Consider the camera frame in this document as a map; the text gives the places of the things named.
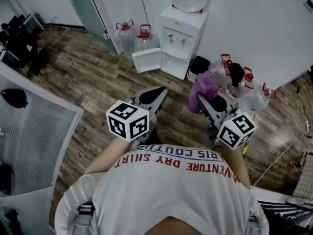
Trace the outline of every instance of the wooden floor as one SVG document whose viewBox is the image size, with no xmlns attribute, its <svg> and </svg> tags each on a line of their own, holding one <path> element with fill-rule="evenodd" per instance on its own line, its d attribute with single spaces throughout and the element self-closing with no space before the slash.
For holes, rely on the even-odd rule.
<svg viewBox="0 0 313 235">
<path fill-rule="evenodd" d="M 83 30 L 47 28 L 39 35 L 38 44 L 47 50 L 50 62 L 38 77 L 31 80 L 85 110 L 61 165 L 51 206 L 51 224 L 63 193 L 112 140 L 105 112 L 117 99 L 123 100 L 151 86 L 167 87 L 169 97 L 157 122 L 160 139 L 168 144 L 208 146 L 206 118 L 190 113 L 187 108 L 192 86 L 188 80 L 181 81 L 160 70 L 137 74 L 132 61 L 108 54 Z M 313 116 L 313 107 L 309 116 L 313 86 L 311 81 L 306 83 L 308 80 L 309 76 L 304 75 L 280 88 L 277 99 L 255 116 L 258 129 L 245 157 L 252 183 L 284 151 L 298 131 L 299 135 L 305 132 L 302 103 L 308 117 Z M 296 90 L 301 85 L 299 100 Z M 300 172 L 292 164 L 299 163 L 303 151 L 311 147 L 312 139 L 301 138 L 265 174 L 258 186 L 292 194 L 300 177 Z"/>
</svg>

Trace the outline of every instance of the cable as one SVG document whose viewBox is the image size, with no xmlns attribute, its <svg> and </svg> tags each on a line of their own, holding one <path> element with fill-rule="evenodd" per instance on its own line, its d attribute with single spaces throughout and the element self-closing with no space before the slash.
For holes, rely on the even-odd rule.
<svg viewBox="0 0 313 235">
<path fill-rule="evenodd" d="M 57 18 L 57 16 L 54 16 L 51 18 L 51 23 L 54 24 L 55 23 L 55 19 Z"/>
<path fill-rule="evenodd" d="M 306 81 L 305 83 L 303 83 L 301 86 L 298 87 L 297 89 L 297 98 L 298 100 L 300 101 L 300 103 L 302 104 L 302 109 L 303 109 L 303 112 L 304 112 L 304 116 L 306 117 L 307 119 L 307 122 L 309 124 L 309 128 L 311 126 L 311 123 L 312 123 L 312 119 L 311 119 L 311 112 L 310 112 L 310 109 L 311 109 L 311 101 L 310 101 L 310 97 L 311 97 L 311 90 L 309 89 L 309 108 L 308 108 L 308 111 L 306 111 L 306 107 L 304 106 L 304 103 L 300 100 L 300 97 L 299 97 L 299 92 L 300 92 L 300 88 L 305 85 L 307 82 L 309 82 L 310 79 L 308 81 Z"/>
<path fill-rule="evenodd" d="M 145 7 L 145 3 L 143 2 L 143 0 L 141 0 L 141 1 L 142 1 L 142 5 L 143 5 L 143 10 L 145 11 L 145 16 L 146 16 L 147 24 L 149 24 L 149 22 L 148 22 L 148 17 L 147 17 L 147 12 L 146 12 L 146 7 Z"/>
<path fill-rule="evenodd" d="M 265 173 L 267 173 L 267 171 L 289 150 L 289 148 L 291 146 L 293 146 L 294 143 L 296 143 L 300 138 L 302 138 L 308 132 L 308 131 L 306 131 L 300 137 L 298 137 L 296 140 L 294 140 L 298 136 L 299 132 L 301 131 L 301 127 L 305 124 L 306 124 L 306 122 L 300 126 L 298 133 L 294 136 L 291 143 L 287 146 L 287 148 L 283 151 L 283 153 L 263 172 L 263 174 L 259 177 L 259 179 L 257 181 L 255 181 L 253 187 L 255 187 L 260 182 L 260 180 L 263 178 Z"/>
</svg>

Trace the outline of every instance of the red bottle handle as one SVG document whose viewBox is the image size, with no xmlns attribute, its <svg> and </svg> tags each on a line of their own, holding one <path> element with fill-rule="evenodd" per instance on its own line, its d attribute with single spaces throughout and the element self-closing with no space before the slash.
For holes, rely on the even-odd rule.
<svg viewBox="0 0 313 235">
<path fill-rule="evenodd" d="M 141 35 L 142 27 L 149 27 L 149 32 L 148 32 L 148 34 L 145 35 L 145 36 L 142 36 L 142 35 Z M 142 24 L 142 25 L 140 26 L 140 35 L 138 35 L 137 37 L 138 37 L 138 38 L 147 38 L 147 37 L 150 36 L 150 32 L 151 32 L 151 25 L 150 25 L 150 24 Z"/>
<path fill-rule="evenodd" d="M 130 20 L 128 21 L 127 25 L 128 25 L 129 28 L 132 27 L 132 26 L 134 25 L 133 20 L 130 19 Z M 121 25 L 120 23 L 116 23 L 116 29 L 124 30 L 124 29 L 123 29 L 123 25 Z"/>
<path fill-rule="evenodd" d="M 227 76 L 230 76 L 230 72 L 229 72 L 228 66 L 233 63 L 233 62 L 230 60 L 230 55 L 229 55 L 229 54 L 221 54 L 221 58 L 222 58 L 222 63 L 223 63 L 223 65 L 224 65 L 224 70 L 226 71 L 226 75 L 227 75 Z"/>
<path fill-rule="evenodd" d="M 248 67 L 244 67 L 245 70 L 245 86 L 249 89 L 254 89 L 254 85 L 253 85 L 253 74 L 252 74 L 252 70 Z"/>
<path fill-rule="evenodd" d="M 265 96 L 267 96 L 268 98 L 271 99 L 276 99 L 276 91 L 272 91 L 271 94 L 266 93 L 266 91 L 268 90 L 268 88 L 266 88 L 266 83 L 263 84 L 263 92 L 265 93 Z"/>
</svg>

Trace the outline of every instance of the red cap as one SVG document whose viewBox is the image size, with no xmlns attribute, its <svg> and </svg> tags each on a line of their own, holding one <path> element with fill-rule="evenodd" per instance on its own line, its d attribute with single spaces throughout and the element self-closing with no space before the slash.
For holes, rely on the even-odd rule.
<svg viewBox="0 0 313 235">
<path fill-rule="evenodd" d="M 148 38 L 150 36 L 148 30 L 142 29 L 140 35 L 137 36 L 138 38 Z"/>
<path fill-rule="evenodd" d="M 247 79 L 248 82 L 251 82 L 253 80 L 253 78 L 254 78 L 254 76 L 253 76 L 252 73 L 249 73 L 249 74 L 246 75 L 246 79 Z"/>
<path fill-rule="evenodd" d="M 233 62 L 231 60 L 227 60 L 225 62 L 225 67 L 228 68 L 228 66 L 230 66 Z"/>
<path fill-rule="evenodd" d="M 129 27 L 129 25 L 128 25 L 128 23 L 122 23 L 122 30 L 126 30 L 126 29 L 129 29 L 130 27 Z"/>
</svg>

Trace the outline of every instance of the white t-shirt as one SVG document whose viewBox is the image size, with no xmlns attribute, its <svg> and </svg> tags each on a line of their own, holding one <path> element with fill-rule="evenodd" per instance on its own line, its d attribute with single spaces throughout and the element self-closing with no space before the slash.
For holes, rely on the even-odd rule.
<svg viewBox="0 0 313 235">
<path fill-rule="evenodd" d="M 99 234 L 143 235 L 171 216 L 203 235 L 247 235 L 253 215 L 261 234 L 269 233 L 253 194 L 238 182 L 225 160 L 210 150 L 142 145 L 123 155 L 104 176 L 96 177 L 98 183 L 89 182 L 88 191 L 94 185 L 92 201 Z M 66 234 L 57 224 L 63 219 L 58 217 L 61 212 L 57 210 L 55 221 L 60 235 Z"/>
</svg>

